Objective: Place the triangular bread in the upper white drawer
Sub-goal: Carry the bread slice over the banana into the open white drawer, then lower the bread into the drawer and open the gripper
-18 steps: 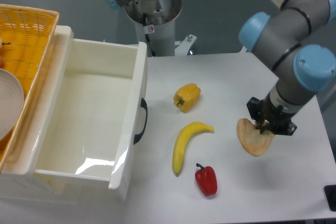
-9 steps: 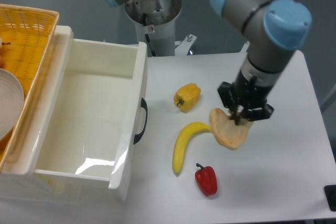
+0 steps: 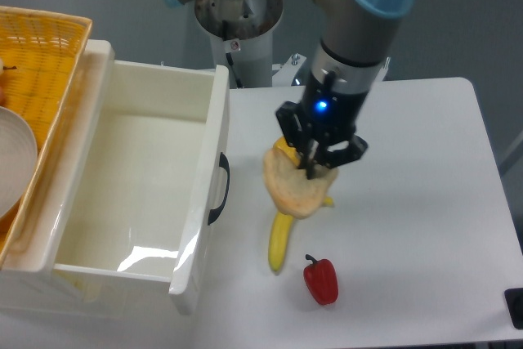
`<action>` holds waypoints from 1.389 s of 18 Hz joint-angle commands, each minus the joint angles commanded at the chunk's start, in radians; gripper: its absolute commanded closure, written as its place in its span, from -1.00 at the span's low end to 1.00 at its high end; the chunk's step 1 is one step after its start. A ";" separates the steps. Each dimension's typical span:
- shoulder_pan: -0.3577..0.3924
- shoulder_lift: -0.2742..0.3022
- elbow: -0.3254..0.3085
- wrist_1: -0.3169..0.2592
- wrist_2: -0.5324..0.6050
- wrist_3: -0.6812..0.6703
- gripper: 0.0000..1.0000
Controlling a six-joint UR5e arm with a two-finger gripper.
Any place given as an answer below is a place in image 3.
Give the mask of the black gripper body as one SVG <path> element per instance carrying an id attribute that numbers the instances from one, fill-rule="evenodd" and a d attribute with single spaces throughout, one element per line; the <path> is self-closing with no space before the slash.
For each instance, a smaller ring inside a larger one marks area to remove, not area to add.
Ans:
<path id="1" fill-rule="evenodd" d="M 323 81 L 310 75 L 298 103 L 285 101 L 275 112 L 283 137 L 296 151 L 320 143 L 317 165 L 328 169 L 355 162 L 368 143 L 356 135 L 356 120 L 368 93 L 350 92 L 330 71 Z"/>

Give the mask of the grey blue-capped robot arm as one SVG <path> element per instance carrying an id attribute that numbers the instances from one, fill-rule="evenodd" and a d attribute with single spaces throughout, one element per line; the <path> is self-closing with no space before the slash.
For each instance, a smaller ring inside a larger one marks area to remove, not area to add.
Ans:
<path id="1" fill-rule="evenodd" d="M 283 14 L 282 0 L 164 1 L 171 7 L 194 4 L 199 25 L 214 42 L 213 58 L 230 71 L 234 87 L 269 83 L 272 53 L 253 41 L 270 37 Z M 367 150 L 355 122 L 414 0 L 311 1 L 324 12 L 326 28 L 301 100 L 276 112 L 308 178 L 320 168 L 354 162 Z"/>

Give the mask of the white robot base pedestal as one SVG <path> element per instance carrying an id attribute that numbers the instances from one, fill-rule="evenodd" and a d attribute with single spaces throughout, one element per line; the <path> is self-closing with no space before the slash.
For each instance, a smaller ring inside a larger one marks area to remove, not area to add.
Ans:
<path id="1" fill-rule="evenodd" d="M 229 69 L 230 87 L 272 85 L 273 32 L 283 0 L 196 0 L 194 13 L 214 64 Z"/>

